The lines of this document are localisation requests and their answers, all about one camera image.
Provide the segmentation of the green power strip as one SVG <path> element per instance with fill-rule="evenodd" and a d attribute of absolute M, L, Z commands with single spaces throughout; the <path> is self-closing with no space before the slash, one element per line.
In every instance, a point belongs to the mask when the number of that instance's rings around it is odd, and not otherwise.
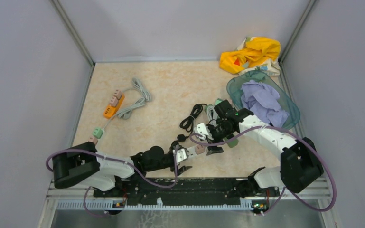
<path fill-rule="evenodd" d="M 226 140 L 228 141 L 227 145 L 230 148 L 236 147 L 239 143 L 239 140 L 237 138 L 227 138 Z"/>

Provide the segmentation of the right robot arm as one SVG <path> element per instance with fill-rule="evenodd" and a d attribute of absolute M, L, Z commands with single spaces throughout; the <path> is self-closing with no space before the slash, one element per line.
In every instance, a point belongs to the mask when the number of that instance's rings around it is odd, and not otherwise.
<path fill-rule="evenodd" d="M 196 126 L 195 133 L 201 140 L 216 144 L 232 139 L 234 133 L 242 133 L 271 151 L 280 161 L 277 167 L 258 168 L 250 174 L 248 189 L 254 196 L 262 195 L 268 187 L 286 187 L 300 193 L 323 175 L 323 166 L 311 151 L 314 144 L 310 139 L 294 139 L 283 130 L 265 124 L 250 110 L 236 110 L 227 100 L 216 105 L 215 112 L 219 116 L 215 126 L 204 123 Z"/>

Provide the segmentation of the orange power strip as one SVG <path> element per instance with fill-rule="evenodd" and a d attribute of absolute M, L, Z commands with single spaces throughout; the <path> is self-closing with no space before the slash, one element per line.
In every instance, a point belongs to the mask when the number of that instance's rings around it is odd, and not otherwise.
<path fill-rule="evenodd" d="M 110 119 L 111 117 L 113 117 L 119 111 L 124 99 L 125 99 L 125 95 L 123 94 L 122 97 L 120 98 L 119 102 L 118 102 L 118 105 L 116 107 L 111 107 L 108 104 L 105 111 L 104 111 L 104 113 L 103 113 L 103 116 L 106 119 Z"/>

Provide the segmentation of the white power strip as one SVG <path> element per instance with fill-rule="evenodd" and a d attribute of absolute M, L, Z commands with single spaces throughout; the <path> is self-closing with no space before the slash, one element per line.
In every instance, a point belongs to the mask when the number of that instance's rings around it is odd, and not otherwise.
<path fill-rule="evenodd" d="M 196 156 L 197 156 L 197 154 L 195 153 L 195 146 L 187 148 L 187 157 L 189 159 L 193 158 L 193 157 L 196 157 Z"/>

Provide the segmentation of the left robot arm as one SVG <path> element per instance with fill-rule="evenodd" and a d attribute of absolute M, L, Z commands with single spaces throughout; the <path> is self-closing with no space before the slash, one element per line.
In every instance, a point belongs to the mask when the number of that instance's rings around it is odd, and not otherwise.
<path fill-rule="evenodd" d="M 122 179 L 135 174 L 146 178 L 146 173 L 169 168 L 176 176 L 187 167 L 178 165 L 195 156 L 195 148 L 185 148 L 174 141 L 168 152 L 153 146 L 131 157 L 117 157 L 99 152 L 93 142 L 56 152 L 46 161 L 54 175 L 54 187 L 66 189 L 75 185 L 93 187 L 119 196 L 123 191 Z"/>

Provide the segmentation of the light green plug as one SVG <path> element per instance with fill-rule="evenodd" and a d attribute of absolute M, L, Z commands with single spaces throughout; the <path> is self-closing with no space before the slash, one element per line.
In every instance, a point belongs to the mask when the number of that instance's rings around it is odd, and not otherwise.
<path fill-rule="evenodd" d="M 223 99 L 221 99 L 221 98 L 216 99 L 215 106 L 220 104 L 221 102 L 223 102 Z"/>

